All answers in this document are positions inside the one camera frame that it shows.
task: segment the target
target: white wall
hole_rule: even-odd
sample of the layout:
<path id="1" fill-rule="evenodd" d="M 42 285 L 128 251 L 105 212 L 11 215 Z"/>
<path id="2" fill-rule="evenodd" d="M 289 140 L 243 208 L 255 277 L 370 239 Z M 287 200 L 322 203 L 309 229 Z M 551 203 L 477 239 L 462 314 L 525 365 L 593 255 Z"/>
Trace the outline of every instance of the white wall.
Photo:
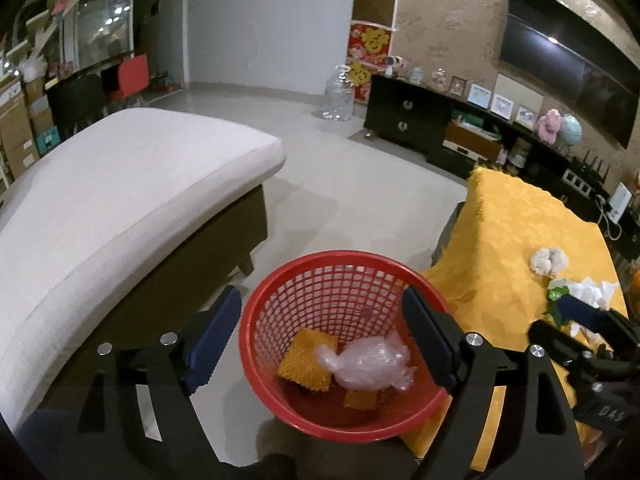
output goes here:
<path id="1" fill-rule="evenodd" d="M 134 15 L 142 13 L 142 45 L 149 72 L 168 72 L 176 82 L 184 82 L 182 68 L 182 0 L 159 0 L 160 12 L 150 15 L 155 0 L 135 0 Z"/>
<path id="2" fill-rule="evenodd" d="M 322 94 L 344 62 L 353 0 L 189 0 L 192 82 Z"/>

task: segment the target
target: white cable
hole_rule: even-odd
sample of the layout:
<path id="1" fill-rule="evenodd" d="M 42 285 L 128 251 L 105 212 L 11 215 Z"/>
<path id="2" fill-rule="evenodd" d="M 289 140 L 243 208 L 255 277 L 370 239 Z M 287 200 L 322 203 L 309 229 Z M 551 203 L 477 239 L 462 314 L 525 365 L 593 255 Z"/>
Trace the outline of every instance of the white cable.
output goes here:
<path id="1" fill-rule="evenodd" d="M 611 230 L 610 230 L 610 225 L 609 225 L 609 217 L 606 215 L 606 213 L 604 212 L 604 198 L 601 197 L 600 195 L 596 195 L 596 205 L 598 206 L 598 209 L 600 211 L 600 218 L 598 218 L 598 225 L 600 225 L 600 221 L 604 218 L 604 221 L 607 225 L 606 230 L 604 231 L 604 234 L 607 238 L 609 238 L 609 240 L 611 240 L 612 242 L 615 242 L 616 240 L 619 240 L 620 237 L 622 236 L 622 227 L 620 227 L 619 224 L 615 224 L 618 226 L 618 236 L 616 236 L 615 238 L 613 236 L 611 236 Z"/>

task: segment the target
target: tile floor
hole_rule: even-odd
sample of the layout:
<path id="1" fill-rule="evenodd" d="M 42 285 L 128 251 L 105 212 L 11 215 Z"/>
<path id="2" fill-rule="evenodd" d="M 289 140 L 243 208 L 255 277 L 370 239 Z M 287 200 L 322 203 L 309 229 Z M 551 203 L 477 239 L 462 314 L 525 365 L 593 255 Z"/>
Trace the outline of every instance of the tile floor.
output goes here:
<path id="1" fill-rule="evenodd" d="M 321 250 L 372 251 L 424 270 L 466 196 L 459 181 L 377 149 L 389 151 L 384 141 L 358 142 L 361 119 L 332 123 L 315 116 L 311 105 L 229 91 L 182 91 L 153 106 L 244 123 L 284 141 L 287 162 L 264 184 L 269 238 L 254 251 L 254 273 L 233 280 L 244 298 L 278 266 Z M 191 399 L 225 462 L 246 465 L 268 452 L 294 453 L 303 456 L 302 469 L 319 475 L 305 478 L 331 479 L 408 478 L 415 468 L 397 441 L 332 444 L 274 420 L 244 378 L 237 332 L 210 383 Z"/>

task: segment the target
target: television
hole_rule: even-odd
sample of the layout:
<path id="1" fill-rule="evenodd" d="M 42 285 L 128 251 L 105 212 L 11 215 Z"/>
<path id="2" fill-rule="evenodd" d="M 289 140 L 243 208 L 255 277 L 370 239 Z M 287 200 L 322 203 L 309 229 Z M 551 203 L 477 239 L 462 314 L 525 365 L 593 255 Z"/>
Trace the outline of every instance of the television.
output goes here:
<path id="1" fill-rule="evenodd" d="M 529 73 L 625 148 L 640 98 L 640 69 L 556 0 L 509 0 L 500 60 Z"/>

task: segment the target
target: pink teddy bear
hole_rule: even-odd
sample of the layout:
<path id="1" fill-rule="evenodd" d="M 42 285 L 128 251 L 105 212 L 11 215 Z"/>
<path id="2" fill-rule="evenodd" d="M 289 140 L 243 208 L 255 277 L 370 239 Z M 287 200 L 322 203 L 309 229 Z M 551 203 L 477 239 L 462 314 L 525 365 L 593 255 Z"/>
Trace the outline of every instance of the pink teddy bear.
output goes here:
<path id="1" fill-rule="evenodd" d="M 540 139 L 545 140 L 549 144 L 556 142 L 556 135 L 562 124 L 562 115 L 555 108 L 549 110 L 545 115 L 538 119 L 536 130 Z"/>

